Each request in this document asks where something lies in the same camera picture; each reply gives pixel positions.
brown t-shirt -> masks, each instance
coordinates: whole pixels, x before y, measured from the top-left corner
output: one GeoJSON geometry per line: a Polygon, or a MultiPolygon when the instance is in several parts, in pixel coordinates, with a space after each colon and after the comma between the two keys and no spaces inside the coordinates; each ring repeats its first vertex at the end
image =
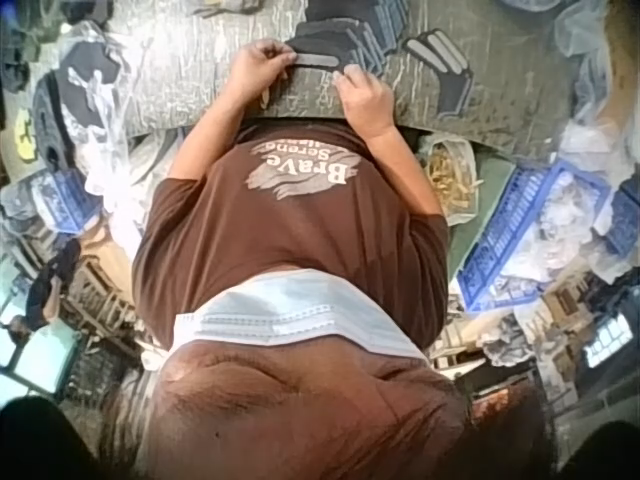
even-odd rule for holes
{"type": "Polygon", "coordinates": [[[447,306],[444,217],[410,214],[346,129],[297,125],[244,140],[200,181],[168,179],[155,192],[133,293],[161,344],[171,347],[176,315],[294,265],[348,280],[431,345],[447,306]]]}

white face mask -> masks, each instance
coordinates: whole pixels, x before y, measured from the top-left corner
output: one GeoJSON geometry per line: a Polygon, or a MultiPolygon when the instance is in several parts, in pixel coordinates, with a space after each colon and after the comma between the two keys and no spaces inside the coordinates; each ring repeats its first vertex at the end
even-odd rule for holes
{"type": "Polygon", "coordinates": [[[195,340],[271,347],[328,335],[368,352],[425,359],[375,302],[346,280],[316,270],[254,277],[178,315],[171,351],[195,340]]]}

blue plastic crate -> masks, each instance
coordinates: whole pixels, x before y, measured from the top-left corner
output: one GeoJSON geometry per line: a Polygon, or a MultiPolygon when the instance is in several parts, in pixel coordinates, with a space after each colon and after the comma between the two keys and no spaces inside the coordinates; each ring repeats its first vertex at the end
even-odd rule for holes
{"type": "Polygon", "coordinates": [[[62,170],[43,173],[32,181],[46,202],[51,227],[61,233],[76,235],[102,209],[102,199],[87,193],[80,171],[62,170]]]}
{"type": "Polygon", "coordinates": [[[609,185],[599,176],[583,172],[564,160],[550,169],[518,167],[480,239],[458,273],[458,283],[467,311],[482,312],[529,303],[538,298],[546,285],[531,282],[517,293],[494,298],[490,289],[499,278],[520,240],[537,219],[558,177],[570,172],[582,187],[598,193],[596,214],[609,195],[609,185]]]}
{"type": "Polygon", "coordinates": [[[640,197],[627,195],[627,190],[618,190],[613,196],[611,229],[605,235],[607,250],[621,258],[631,253],[640,235],[640,197]]]}

work surface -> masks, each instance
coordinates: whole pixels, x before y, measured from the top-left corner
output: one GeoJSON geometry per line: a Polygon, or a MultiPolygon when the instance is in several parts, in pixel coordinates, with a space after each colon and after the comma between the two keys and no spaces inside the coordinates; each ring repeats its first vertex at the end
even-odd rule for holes
{"type": "MultiPolygon", "coordinates": [[[[256,14],[189,16],[190,2],[118,0],[112,31],[153,38],[127,126],[131,134],[195,123],[227,76],[233,53],[262,37],[286,40],[305,20],[305,0],[266,0],[256,14]]],[[[461,118],[438,119],[437,77],[400,50],[385,79],[397,95],[402,126],[456,133],[507,153],[550,152],[570,117],[573,74],[553,42],[558,10],[527,14],[500,0],[410,0],[404,37],[432,28],[446,32],[469,59],[475,76],[461,118]]],[[[327,73],[299,70],[265,112],[271,117],[341,116],[327,73]]]]}

yellow circular object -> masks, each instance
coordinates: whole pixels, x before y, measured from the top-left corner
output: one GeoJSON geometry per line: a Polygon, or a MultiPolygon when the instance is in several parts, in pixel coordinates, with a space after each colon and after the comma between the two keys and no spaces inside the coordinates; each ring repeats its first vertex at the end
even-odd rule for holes
{"type": "Polygon", "coordinates": [[[33,120],[29,110],[20,109],[16,116],[13,129],[14,141],[18,155],[25,163],[36,160],[36,136],[33,130],[33,120]]]}

